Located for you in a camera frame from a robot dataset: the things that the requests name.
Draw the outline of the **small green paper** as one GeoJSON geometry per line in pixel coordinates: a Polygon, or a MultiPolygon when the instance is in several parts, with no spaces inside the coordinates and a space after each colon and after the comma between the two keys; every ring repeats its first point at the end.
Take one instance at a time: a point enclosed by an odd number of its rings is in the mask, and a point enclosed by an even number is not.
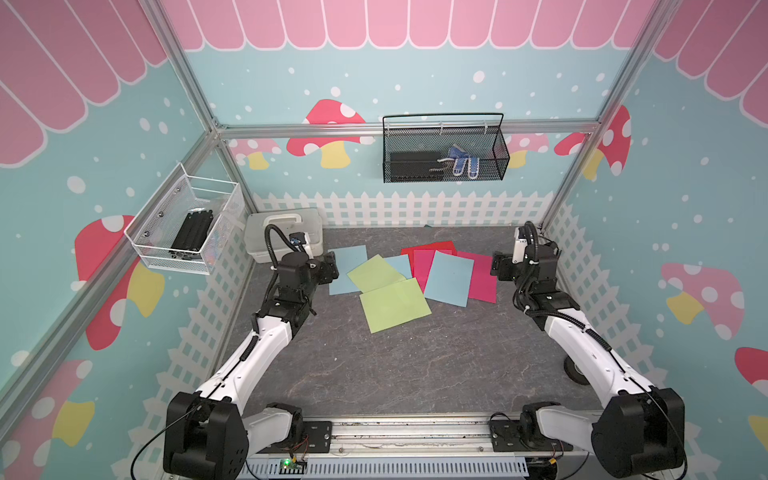
{"type": "Polygon", "coordinates": [[[397,266],[396,258],[376,255],[352,269],[347,276],[360,292],[368,293],[406,280],[407,276],[397,266]]]}

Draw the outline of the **large green paper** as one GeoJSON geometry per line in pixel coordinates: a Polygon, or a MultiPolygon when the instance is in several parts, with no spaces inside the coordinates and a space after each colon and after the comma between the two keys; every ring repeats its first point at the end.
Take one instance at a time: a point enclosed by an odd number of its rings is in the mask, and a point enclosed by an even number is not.
{"type": "Polygon", "coordinates": [[[431,314],[415,278],[363,293],[360,300],[371,333],[378,333],[431,314]]]}

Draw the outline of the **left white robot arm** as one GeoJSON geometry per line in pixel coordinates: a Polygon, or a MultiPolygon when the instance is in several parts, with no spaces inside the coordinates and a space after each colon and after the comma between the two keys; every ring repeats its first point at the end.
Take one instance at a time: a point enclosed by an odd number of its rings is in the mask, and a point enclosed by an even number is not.
{"type": "Polygon", "coordinates": [[[167,407],[163,470],[189,479],[235,479],[250,456],[270,447],[288,454],[307,447],[302,411],[271,403],[245,420],[245,406],[278,354],[309,316],[321,285],[336,280],[332,253],[316,255],[305,232],[285,233],[269,223],[264,241],[272,273],[251,331],[198,389],[167,407]]]}

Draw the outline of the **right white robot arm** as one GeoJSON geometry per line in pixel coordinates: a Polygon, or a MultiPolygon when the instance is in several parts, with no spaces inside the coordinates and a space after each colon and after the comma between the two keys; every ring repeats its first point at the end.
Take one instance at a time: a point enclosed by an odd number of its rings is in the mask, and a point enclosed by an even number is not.
{"type": "Polygon", "coordinates": [[[523,423],[533,433],[578,447],[611,476],[650,477],[664,470],[684,478],[685,404],[671,388],[640,374],[592,326],[579,304],[558,286],[559,245],[530,221],[515,230],[513,251],[496,252],[490,273],[515,285],[513,305],[566,353],[597,395],[598,414],[558,403],[526,407],[523,423]]]}

